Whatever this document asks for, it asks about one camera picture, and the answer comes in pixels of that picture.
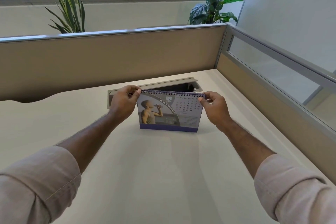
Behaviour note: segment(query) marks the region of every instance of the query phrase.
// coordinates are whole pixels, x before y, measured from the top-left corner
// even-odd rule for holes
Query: cubicle partition
[[[0,100],[214,68],[225,24],[0,39]]]
[[[0,100],[20,102],[216,68],[336,183],[335,74],[230,24],[3,38],[0,51]]]

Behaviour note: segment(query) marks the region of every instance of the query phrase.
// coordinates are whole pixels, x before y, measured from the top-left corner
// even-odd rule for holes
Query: calendar page
[[[138,99],[140,128],[197,132],[202,114],[199,93],[142,90]]]

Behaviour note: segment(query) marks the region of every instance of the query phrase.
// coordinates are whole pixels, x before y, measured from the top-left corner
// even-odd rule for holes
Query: white desk surface
[[[130,82],[193,76],[225,96],[232,117],[271,149],[320,171],[216,69]],[[34,103],[0,102],[0,169],[54,145],[107,110],[107,90],[74,90]],[[82,176],[77,197],[54,223],[276,223],[262,209],[227,137],[203,111],[198,133],[139,128],[137,108],[109,136]]]

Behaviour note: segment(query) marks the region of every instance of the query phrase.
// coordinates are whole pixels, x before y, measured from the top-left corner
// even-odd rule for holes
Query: spiral binding
[[[167,90],[141,90],[141,93],[188,96],[188,97],[205,97],[205,94],[203,93],[190,93],[190,92],[167,91]]]

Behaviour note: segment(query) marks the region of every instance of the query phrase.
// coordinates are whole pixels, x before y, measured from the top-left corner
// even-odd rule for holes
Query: beige shirt sleeve
[[[51,146],[0,171],[0,223],[51,223],[76,196],[81,174],[73,155]]]
[[[280,155],[262,162],[254,187],[267,214],[281,224],[336,223],[336,191]]]

